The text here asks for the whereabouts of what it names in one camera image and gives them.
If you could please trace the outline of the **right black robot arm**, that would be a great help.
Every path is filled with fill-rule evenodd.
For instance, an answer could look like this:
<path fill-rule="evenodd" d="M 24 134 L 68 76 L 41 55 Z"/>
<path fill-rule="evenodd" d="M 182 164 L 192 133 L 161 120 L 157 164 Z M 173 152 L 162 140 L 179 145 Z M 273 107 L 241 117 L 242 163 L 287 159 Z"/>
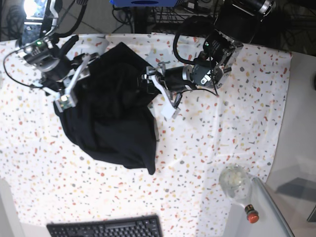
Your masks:
<path fill-rule="evenodd" d="M 22 36 L 17 42 L 18 55 L 26 66 L 40 71 L 38 87 L 55 91 L 63 89 L 62 81 L 82 62 L 80 59 L 70 60 L 67 53 L 79 40 L 72 34 L 83 19 L 87 1 L 75 0 L 72 3 L 81 6 L 81 10 L 75 24 L 66 33 L 56 32 L 64 20 L 59 15 L 63 6 L 61 0 L 26 0 L 23 3 L 26 17 Z"/>

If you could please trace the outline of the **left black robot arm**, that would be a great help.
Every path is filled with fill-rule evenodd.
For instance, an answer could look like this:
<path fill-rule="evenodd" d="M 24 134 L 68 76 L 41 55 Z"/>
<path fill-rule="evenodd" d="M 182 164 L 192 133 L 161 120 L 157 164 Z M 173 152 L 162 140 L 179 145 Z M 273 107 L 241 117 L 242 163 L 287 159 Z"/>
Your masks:
<path fill-rule="evenodd" d="M 149 94 L 162 93 L 163 89 L 183 93 L 201 86 L 210 88 L 216 95 L 231 73 L 243 45 L 252 41 L 274 4 L 273 0 L 226 0 L 219 15 L 213 19 L 203 16 L 186 19 L 175 34 L 172 45 L 174 56 L 184 65 L 172 69 L 166 69 L 164 62 L 156 68 L 147 66 L 138 78 L 138 86 Z M 211 31 L 199 55 L 193 60 L 184 59 L 177 48 L 180 35 L 187 26 L 199 22 L 210 23 Z"/>

